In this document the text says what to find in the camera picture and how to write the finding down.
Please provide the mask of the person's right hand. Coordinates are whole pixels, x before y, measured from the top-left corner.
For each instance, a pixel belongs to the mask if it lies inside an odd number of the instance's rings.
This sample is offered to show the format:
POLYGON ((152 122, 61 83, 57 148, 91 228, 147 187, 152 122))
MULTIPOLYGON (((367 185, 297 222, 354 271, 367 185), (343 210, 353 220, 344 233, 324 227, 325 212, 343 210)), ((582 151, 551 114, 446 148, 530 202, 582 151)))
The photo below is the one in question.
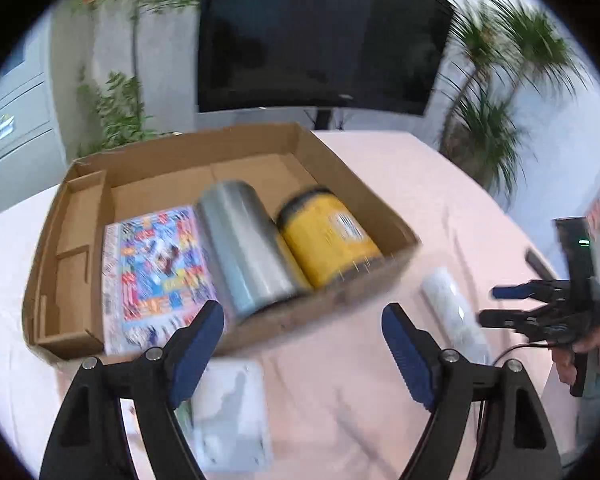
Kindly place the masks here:
POLYGON ((550 350, 552 361, 555 364, 559 380, 569 387, 577 382, 578 370, 574 364, 577 356, 586 356, 590 364, 586 366, 588 372, 600 373, 600 326, 578 340, 569 349, 554 348, 550 350))

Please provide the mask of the pale green sleeve forearm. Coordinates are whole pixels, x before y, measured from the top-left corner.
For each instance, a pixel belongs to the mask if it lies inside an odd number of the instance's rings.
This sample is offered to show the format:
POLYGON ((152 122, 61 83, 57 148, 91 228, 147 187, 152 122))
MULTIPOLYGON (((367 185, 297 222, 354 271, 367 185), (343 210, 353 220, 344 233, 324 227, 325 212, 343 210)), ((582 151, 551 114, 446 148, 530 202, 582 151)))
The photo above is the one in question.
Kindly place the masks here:
POLYGON ((600 432, 600 372, 588 367, 577 419, 576 448, 562 456, 562 473, 580 460, 600 432))

